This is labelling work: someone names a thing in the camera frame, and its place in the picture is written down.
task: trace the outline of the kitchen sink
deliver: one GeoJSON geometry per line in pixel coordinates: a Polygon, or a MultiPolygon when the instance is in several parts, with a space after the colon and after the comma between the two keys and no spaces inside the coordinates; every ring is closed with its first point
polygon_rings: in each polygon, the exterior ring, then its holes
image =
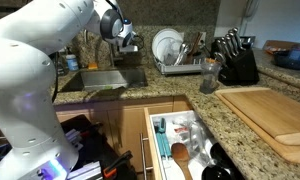
{"type": "Polygon", "coordinates": [[[94,91],[105,89],[139,88],[147,86],[143,69],[82,71],[76,74],[61,92],[94,91]]]}

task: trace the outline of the dish rack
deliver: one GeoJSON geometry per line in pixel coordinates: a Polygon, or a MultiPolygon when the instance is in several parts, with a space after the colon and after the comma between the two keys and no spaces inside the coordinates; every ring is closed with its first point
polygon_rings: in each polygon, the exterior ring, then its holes
{"type": "Polygon", "coordinates": [[[156,57],[153,57],[154,64],[158,68],[161,74],[171,75],[171,74],[190,74],[201,72],[201,63],[198,64],[187,64],[187,65],[177,65],[177,66],[166,66],[160,62],[156,57]]]}

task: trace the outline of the kitchen counter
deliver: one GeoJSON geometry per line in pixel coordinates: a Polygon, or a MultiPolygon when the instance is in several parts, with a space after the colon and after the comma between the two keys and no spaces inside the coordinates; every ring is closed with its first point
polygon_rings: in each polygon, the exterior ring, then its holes
{"type": "MultiPolygon", "coordinates": [[[[275,67],[271,56],[261,50],[255,50],[255,58],[260,81],[253,86],[270,87],[300,102],[299,72],[275,67]]],[[[145,71],[147,87],[58,93],[55,104],[185,95],[246,179],[300,179],[300,165],[282,159],[214,94],[199,92],[201,75],[165,77],[153,64],[140,68],[145,71]]],[[[75,74],[60,77],[59,90],[75,74]]],[[[238,86],[221,84],[219,89],[233,87],[238,86]]]]}

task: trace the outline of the tile backsplash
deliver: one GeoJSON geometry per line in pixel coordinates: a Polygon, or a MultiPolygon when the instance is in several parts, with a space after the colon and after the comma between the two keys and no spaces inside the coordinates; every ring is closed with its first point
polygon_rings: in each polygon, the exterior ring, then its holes
{"type": "MultiPolygon", "coordinates": [[[[185,41],[192,41],[198,31],[206,32],[206,44],[213,41],[220,0],[118,0],[123,16],[132,21],[134,31],[144,38],[144,48],[138,53],[124,55],[125,64],[152,63],[151,43],[156,33],[173,28],[185,33],[185,41]]],[[[96,61],[99,67],[110,64],[109,45],[100,36],[83,33],[70,43],[73,53],[81,63],[96,61]]]]}

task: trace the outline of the kitchen utensil holder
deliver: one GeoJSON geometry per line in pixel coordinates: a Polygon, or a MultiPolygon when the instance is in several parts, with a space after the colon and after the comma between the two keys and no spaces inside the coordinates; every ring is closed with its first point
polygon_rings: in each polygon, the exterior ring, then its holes
{"type": "MultiPolygon", "coordinates": [[[[211,46],[213,52],[219,52],[215,43],[211,46]]],[[[227,67],[222,66],[218,80],[226,86],[242,85],[248,86],[258,83],[259,75],[252,49],[241,51],[232,59],[227,58],[227,67]]]]}

